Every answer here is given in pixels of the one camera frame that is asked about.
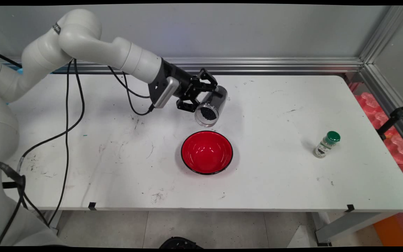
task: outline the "plastic bottle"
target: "plastic bottle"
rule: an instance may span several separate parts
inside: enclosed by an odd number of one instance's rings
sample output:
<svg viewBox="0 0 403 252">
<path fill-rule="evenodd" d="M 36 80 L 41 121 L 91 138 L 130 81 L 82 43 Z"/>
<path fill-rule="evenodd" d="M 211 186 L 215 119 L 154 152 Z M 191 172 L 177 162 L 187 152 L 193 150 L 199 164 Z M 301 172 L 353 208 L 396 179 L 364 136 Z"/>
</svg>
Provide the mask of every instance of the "plastic bottle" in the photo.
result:
<svg viewBox="0 0 403 252">
<path fill-rule="evenodd" d="M 324 158 L 326 154 L 340 142 L 340 135 L 335 131 L 329 131 L 320 144 L 313 150 L 317 158 Z"/>
</svg>

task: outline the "table surface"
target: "table surface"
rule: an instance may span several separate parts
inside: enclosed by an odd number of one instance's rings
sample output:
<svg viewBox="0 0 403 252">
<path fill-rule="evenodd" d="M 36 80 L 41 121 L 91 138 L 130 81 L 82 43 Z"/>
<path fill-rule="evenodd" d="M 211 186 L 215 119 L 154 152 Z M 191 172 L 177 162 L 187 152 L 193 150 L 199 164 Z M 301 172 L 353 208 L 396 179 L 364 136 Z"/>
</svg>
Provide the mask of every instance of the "table surface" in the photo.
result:
<svg viewBox="0 0 403 252">
<path fill-rule="evenodd" d="M 176 97 L 146 116 L 134 114 L 112 75 L 80 75 L 85 115 L 69 134 L 69 172 L 63 210 L 217 210 L 403 212 L 403 174 L 353 94 L 338 76 L 216 76 L 227 103 L 211 131 L 231 142 L 230 166 L 215 175 L 185 167 L 181 145 L 207 130 Z M 148 94 L 132 76 L 129 87 Z M 70 76 L 70 125 L 80 95 Z M 9 105 L 20 143 L 7 160 L 16 167 L 32 145 L 65 129 L 66 76 L 49 75 Z M 131 96 L 144 113 L 149 99 Z M 341 142 L 323 159 L 312 150 L 328 131 Z M 64 137 L 24 160 L 26 192 L 39 209 L 59 201 L 66 164 Z M 17 200 L 16 190 L 6 190 Z"/>
</svg>

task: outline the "white robotic arm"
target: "white robotic arm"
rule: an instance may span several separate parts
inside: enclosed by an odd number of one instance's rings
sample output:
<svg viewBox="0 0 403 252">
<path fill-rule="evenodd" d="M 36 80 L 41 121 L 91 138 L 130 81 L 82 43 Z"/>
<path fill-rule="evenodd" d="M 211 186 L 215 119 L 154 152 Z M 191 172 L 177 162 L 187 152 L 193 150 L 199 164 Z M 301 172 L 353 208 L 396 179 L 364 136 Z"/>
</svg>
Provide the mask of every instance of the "white robotic arm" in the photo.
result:
<svg viewBox="0 0 403 252">
<path fill-rule="evenodd" d="M 18 146 L 18 123 L 5 104 L 14 102 L 35 84 L 72 58 L 113 66 L 149 85 L 154 107 L 163 107 L 170 96 L 179 98 L 177 107 L 194 112 L 197 96 L 202 91 L 214 91 L 217 82 L 206 70 L 192 76 L 165 62 L 124 38 L 112 43 L 100 41 L 102 26 L 94 13 L 75 9 L 63 16 L 44 35 L 23 51 L 23 74 L 0 64 L 0 161 L 7 160 Z M 0 170 L 0 234 L 10 218 L 15 202 L 9 199 L 1 185 Z M 61 244 L 59 239 L 35 216 L 20 208 L 1 245 Z"/>
</svg>

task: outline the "floor tile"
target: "floor tile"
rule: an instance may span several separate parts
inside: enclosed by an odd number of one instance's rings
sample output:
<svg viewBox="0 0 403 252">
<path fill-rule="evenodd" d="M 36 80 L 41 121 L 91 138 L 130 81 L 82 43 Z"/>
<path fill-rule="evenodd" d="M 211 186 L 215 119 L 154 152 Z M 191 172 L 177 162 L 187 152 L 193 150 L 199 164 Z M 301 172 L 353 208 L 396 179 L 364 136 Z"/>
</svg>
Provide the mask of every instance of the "floor tile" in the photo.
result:
<svg viewBox="0 0 403 252">
<path fill-rule="evenodd" d="M 268 248 L 262 212 L 150 212 L 144 248 L 157 249 L 172 236 L 204 249 Z"/>
<path fill-rule="evenodd" d="M 352 233 L 343 238 L 332 241 L 334 247 L 379 247 L 383 246 L 373 225 Z"/>
<path fill-rule="evenodd" d="M 59 238 L 76 247 L 141 248 L 148 212 L 63 211 Z"/>
<path fill-rule="evenodd" d="M 311 247 L 316 247 L 315 224 L 308 212 L 266 212 L 268 243 L 270 248 L 287 247 L 300 225 L 305 225 Z"/>
</svg>

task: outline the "table leg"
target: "table leg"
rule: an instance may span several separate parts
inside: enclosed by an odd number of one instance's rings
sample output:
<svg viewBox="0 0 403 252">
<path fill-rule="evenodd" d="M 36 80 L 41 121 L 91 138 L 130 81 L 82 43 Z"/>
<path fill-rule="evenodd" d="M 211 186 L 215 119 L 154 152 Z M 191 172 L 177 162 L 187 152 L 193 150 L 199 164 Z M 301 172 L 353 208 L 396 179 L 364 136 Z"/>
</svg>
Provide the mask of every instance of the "table leg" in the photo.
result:
<svg viewBox="0 0 403 252">
<path fill-rule="evenodd" d="M 344 216 L 338 218 L 337 220 L 326 224 L 315 231 L 315 235 L 317 236 L 318 243 L 329 243 L 331 240 L 335 240 L 342 236 L 349 235 L 350 233 L 354 233 L 355 231 L 358 231 L 395 214 L 396 212 L 349 212 Z"/>
</svg>

